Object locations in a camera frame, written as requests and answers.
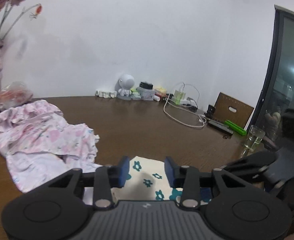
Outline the black small device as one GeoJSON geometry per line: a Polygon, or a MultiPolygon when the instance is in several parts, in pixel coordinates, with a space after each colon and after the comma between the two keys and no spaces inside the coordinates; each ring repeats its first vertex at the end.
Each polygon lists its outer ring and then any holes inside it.
{"type": "Polygon", "coordinates": [[[139,87],[148,89],[148,90],[153,90],[154,85],[148,82],[140,82],[139,87]]]}

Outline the white astronaut figurine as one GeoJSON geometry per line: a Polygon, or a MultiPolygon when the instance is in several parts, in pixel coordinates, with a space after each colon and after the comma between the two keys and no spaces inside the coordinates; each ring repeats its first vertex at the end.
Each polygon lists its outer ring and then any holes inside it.
{"type": "Polygon", "coordinates": [[[118,85],[120,88],[117,92],[117,98],[122,100],[131,100],[131,88],[134,86],[135,80],[132,75],[129,74],[123,74],[119,80],[118,85]]]}

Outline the green charger block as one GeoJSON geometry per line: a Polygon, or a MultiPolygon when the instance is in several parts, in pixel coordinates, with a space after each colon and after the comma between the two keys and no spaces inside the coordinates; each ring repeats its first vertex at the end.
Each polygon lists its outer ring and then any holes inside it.
{"type": "Polygon", "coordinates": [[[174,95],[172,97],[172,101],[176,105],[180,105],[181,101],[184,100],[185,95],[186,94],[185,94],[184,90],[175,90],[174,95]]]}

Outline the black phone stand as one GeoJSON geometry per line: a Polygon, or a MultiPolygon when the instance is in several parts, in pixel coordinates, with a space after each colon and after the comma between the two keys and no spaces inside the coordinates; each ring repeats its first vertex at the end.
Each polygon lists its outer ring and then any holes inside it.
{"type": "Polygon", "coordinates": [[[216,111],[216,108],[212,105],[208,105],[208,108],[207,108],[207,111],[205,113],[205,116],[209,119],[212,119],[213,118],[213,115],[216,111]]]}

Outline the white power strip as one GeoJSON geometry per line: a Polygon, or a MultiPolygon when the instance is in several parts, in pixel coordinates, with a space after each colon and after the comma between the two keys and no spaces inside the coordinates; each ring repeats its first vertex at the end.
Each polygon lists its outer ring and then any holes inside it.
{"type": "Polygon", "coordinates": [[[95,96],[105,99],[114,99],[117,97],[117,91],[104,91],[104,90],[96,90],[95,96]]]}

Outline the black flat device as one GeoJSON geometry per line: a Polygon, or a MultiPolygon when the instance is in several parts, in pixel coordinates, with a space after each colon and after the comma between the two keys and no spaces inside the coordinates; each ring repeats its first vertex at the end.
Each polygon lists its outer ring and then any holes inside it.
{"type": "Polygon", "coordinates": [[[233,131],[228,126],[221,124],[219,122],[209,120],[207,121],[207,125],[214,129],[217,129],[218,131],[222,133],[225,133],[226,135],[229,135],[229,136],[233,135],[233,131]]]}

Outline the glass of water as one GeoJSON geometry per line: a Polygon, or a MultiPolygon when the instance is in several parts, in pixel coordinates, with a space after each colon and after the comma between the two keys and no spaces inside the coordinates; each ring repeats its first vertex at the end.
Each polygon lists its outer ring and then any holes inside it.
{"type": "Polygon", "coordinates": [[[247,139],[244,143],[244,147],[246,150],[253,152],[261,143],[264,136],[265,131],[257,126],[251,125],[247,133],[247,139]]]}

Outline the plastic snack bag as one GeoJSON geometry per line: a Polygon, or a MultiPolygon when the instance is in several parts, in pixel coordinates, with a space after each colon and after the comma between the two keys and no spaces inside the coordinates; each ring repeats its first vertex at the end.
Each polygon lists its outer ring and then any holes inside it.
{"type": "Polygon", "coordinates": [[[22,82],[13,82],[0,90],[0,111],[18,107],[33,98],[32,91],[22,82]]]}

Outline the cream green-flower garment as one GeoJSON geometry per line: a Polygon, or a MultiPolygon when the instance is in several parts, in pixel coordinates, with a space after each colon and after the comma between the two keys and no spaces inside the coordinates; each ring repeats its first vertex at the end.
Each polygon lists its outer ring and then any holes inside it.
{"type": "Polygon", "coordinates": [[[111,190],[113,200],[174,200],[179,203],[182,189],[170,187],[164,163],[136,156],[130,160],[130,170],[124,187],[111,190]]]}

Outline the pink floral garment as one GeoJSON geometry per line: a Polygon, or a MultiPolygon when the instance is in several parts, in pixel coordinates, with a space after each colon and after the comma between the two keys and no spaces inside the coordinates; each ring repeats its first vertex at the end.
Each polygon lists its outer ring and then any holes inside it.
{"type": "Polygon", "coordinates": [[[62,111],[38,100],[0,113],[0,154],[23,193],[73,168],[94,172],[99,136],[86,124],[69,124],[62,111]]]}

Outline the green bar object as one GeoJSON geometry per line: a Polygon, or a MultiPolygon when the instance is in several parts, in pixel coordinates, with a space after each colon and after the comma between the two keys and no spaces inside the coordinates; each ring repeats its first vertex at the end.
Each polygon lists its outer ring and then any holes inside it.
{"type": "Polygon", "coordinates": [[[235,123],[231,122],[230,120],[226,120],[224,122],[224,124],[227,125],[231,130],[235,131],[236,133],[238,133],[241,136],[247,135],[246,130],[244,130],[240,126],[236,125],[235,123]]]}

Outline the brown wooden chair back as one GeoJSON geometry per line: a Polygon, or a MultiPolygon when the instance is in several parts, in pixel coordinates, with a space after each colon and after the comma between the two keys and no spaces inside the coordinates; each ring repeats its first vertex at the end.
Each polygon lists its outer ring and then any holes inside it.
{"type": "Polygon", "coordinates": [[[254,108],[222,92],[215,102],[213,118],[225,122],[226,120],[245,128],[254,108]]]}

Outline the white tin box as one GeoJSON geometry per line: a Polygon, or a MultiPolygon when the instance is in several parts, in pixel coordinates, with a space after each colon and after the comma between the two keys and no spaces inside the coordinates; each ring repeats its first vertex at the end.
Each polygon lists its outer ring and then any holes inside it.
{"type": "Polygon", "coordinates": [[[137,92],[140,94],[140,99],[144,101],[153,101],[154,100],[154,95],[155,91],[152,89],[145,89],[142,87],[137,87],[136,88],[137,92]]]}

